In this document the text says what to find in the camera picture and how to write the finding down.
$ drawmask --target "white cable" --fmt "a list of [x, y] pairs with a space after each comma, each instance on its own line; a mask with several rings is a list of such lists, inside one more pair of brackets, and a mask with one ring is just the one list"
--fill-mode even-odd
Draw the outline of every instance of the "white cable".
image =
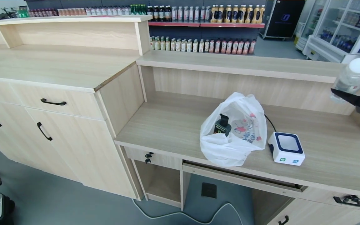
[[138, 206], [138, 205], [136, 204], [136, 201], [135, 201], [134, 199], [133, 199], [133, 203], [134, 203], [134, 204], [136, 205], [136, 207], [144, 214], [144, 216], [146, 216], [146, 217], [148, 217], [148, 218], [150, 218], [150, 219], [159, 219], [159, 218], [164, 218], [164, 217], [168, 217], [168, 216], [175, 215], [175, 214], [183, 214], [183, 215], [185, 215], [186, 217], [192, 219], [193, 221], [195, 221], [195, 222], [197, 222], [197, 223], [199, 223], [199, 224], [204, 224], [204, 225], [211, 224], [211, 223], [213, 222], [213, 220], [215, 219], [215, 216], [217, 215], [217, 213], [218, 213], [222, 208], [224, 208], [226, 205], [230, 205], [230, 206], [234, 209], [234, 211], [236, 211], [236, 214], [237, 214], [238, 218], [240, 219], [240, 223], [241, 223], [241, 225], [243, 225], [243, 221], [241, 220], [240, 214], [237, 212], [237, 209], [234, 208], [234, 206], [233, 206], [231, 203], [229, 203], [229, 202], [226, 203], [226, 204], [224, 204], [224, 205], [222, 205], [222, 206], [215, 212], [215, 214], [213, 215], [212, 219], [211, 219], [209, 222], [200, 222], [200, 221], [192, 218], [191, 216], [187, 215], [187, 214], [184, 213], [184, 212], [172, 212], [172, 213], [165, 214], [165, 215], [161, 215], [161, 216], [157, 216], [157, 217], [151, 217], [151, 216], [147, 215], [147, 214], [140, 208], [140, 206]]

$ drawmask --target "store shelf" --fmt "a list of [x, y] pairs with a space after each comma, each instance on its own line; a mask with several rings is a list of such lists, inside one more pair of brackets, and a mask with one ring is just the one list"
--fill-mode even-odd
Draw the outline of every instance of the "store shelf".
[[247, 27], [247, 28], [264, 28], [264, 27], [265, 27], [265, 24], [201, 23], [201, 27]]
[[353, 10], [353, 9], [348, 9], [349, 12], [353, 12], [353, 13], [359, 13], [360, 14], [360, 11], [359, 10]]
[[169, 27], [199, 27], [200, 23], [184, 22], [148, 22], [149, 26], [169, 26]]
[[195, 54], [202, 53], [202, 54], [229, 55], [229, 56], [231, 56], [231, 55], [233, 55], [233, 56], [254, 56], [255, 55], [255, 53], [252, 53], [252, 54], [248, 53], [247, 55], [243, 55], [243, 54], [227, 54], [227, 53], [221, 53], [221, 52], [182, 52], [182, 51], [166, 51], [166, 50], [163, 50], [163, 52], [177, 52], [177, 53], [189, 53], [189, 54], [191, 54], [191, 53], [195, 53]]
[[[335, 24], [339, 24], [339, 23], [340, 23], [340, 21], [335, 21], [335, 20], [333, 20], [333, 22], [334, 22]], [[360, 28], [359, 28], [359, 27], [355, 27], [355, 26], [350, 25], [350, 24], [341, 23], [341, 25], [360, 31]]]
[[274, 77], [300, 81], [334, 83], [341, 64], [291, 60], [274, 57], [246, 57], [244, 55], [197, 54], [194, 52], [149, 51], [136, 62], [139, 66], [187, 69], [213, 73]]
[[264, 28], [265, 24], [240, 24], [240, 23], [184, 23], [184, 22], [149, 22], [149, 26], [169, 27], [245, 27]]

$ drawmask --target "yellow bottle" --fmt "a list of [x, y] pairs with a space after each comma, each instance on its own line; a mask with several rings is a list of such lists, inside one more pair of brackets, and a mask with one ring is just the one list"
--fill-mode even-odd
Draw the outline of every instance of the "yellow bottle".
[[220, 5], [220, 8], [218, 10], [218, 15], [217, 15], [218, 23], [221, 23], [223, 21], [223, 13], [224, 13], [224, 7], [223, 7], [223, 5]]
[[232, 9], [231, 9], [231, 5], [227, 5], [226, 16], [224, 17], [224, 22], [225, 23], [230, 23], [232, 14], [233, 14], [233, 12], [232, 12]]
[[247, 13], [245, 14], [245, 21], [244, 23], [249, 24], [254, 17], [254, 9], [252, 5], [249, 5], [247, 8]]
[[259, 18], [259, 5], [256, 5], [255, 9], [254, 9], [254, 18], [251, 20], [252, 24], [256, 24], [256, 22], [258, 21], [258, 19], [256, 17]]
[[265, 12], [265, 5], [262, 5], [262, 7], [260, 7], [259, 13], [259, 19], [256, 21], [257, 24], [261, 24], [262, 20], [263, 20], [263, 13]]
[[241, 8], [238, 10], [237, 23], [244, 23], [244, 15], [247, 11], [246, 5], [241, 5]]
[[211, 23], [216, 23], [218, 21], [217, 13], [218, 13], [218, 9], [216, 8], [216, 5], [213, 5], [211, 9], [211, 16], [212, 16], [212, 18], [210, 19]]
[[237, 23], [238, 5], [234, 5], [231, 22]]

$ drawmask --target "logo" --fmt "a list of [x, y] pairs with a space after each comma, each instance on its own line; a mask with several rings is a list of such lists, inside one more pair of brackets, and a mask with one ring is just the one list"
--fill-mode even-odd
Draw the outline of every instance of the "logo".
[[283, 14], [283, 16], [281, 17], [281, 20], [283, 21], [287, 21], [290, 19], [290, 14]]

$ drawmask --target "black bottle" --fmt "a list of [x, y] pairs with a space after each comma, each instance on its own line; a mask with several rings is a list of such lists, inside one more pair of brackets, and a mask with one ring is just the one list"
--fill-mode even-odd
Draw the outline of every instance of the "black bottle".
[[159, 19], [161, 22], [166, 22], [165, 18], [165, 6], [159, 7]]
[[227, 137], [231, 131], [231, 126], [228, 123], [229, 117], [223, 114], [220, 114], [220, 116], [221, 116], [220, 120], [216, 121], [215, 123], [215, 129], [213, 130], [213, 133], [214, 134], [224, 133]]

